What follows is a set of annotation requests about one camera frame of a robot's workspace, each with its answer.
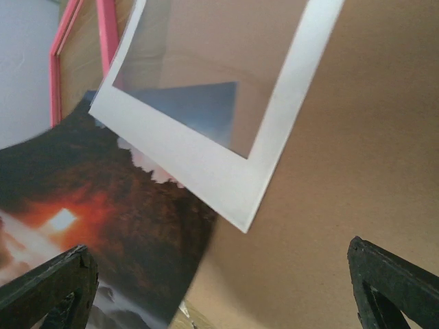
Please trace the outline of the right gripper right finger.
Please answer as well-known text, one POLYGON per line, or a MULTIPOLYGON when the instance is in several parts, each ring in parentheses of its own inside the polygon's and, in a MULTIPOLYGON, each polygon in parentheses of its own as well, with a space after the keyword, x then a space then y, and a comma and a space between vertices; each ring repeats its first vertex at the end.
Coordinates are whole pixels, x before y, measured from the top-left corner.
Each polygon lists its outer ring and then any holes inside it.
POLYGON ((363 328, 438 327, 438 276, 358 236, 347 259, 363 328))

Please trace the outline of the sunset photo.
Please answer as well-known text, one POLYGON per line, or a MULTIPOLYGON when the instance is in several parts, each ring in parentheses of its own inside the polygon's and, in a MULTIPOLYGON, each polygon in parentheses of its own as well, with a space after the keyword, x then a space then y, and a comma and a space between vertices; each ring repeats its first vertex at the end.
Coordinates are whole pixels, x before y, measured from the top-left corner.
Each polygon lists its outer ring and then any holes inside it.
POLYGON ((1 150, 1 283, 85 245, 99 272, 87 326, 168 328, 217 213, 94 119, 94 96, 1 150))

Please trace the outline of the pink picture frame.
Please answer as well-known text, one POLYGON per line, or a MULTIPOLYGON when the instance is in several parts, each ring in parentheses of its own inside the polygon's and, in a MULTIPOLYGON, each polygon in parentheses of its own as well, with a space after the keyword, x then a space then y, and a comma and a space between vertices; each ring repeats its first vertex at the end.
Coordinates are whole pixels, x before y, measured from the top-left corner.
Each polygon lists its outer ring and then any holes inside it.
MULTIPOLYGON (((67 2, 49 50, 49 116, 52 127, 59 124, 62 119, 60 53, 82 4, 80 0, 67 2)), ((103 74, 107 74, 119 45, 116 3, 109 0, 97 0, 96 7, 102 71, 103 74)))

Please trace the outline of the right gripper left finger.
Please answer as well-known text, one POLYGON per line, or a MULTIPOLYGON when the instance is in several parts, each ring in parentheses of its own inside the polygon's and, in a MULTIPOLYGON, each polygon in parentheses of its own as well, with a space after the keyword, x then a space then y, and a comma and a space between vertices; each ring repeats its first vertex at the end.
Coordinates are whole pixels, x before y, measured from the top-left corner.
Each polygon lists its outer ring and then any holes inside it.
POLYGON ((1 327, 85 328, 99 285, 97 263, 78 245, 1 287, 1 327))

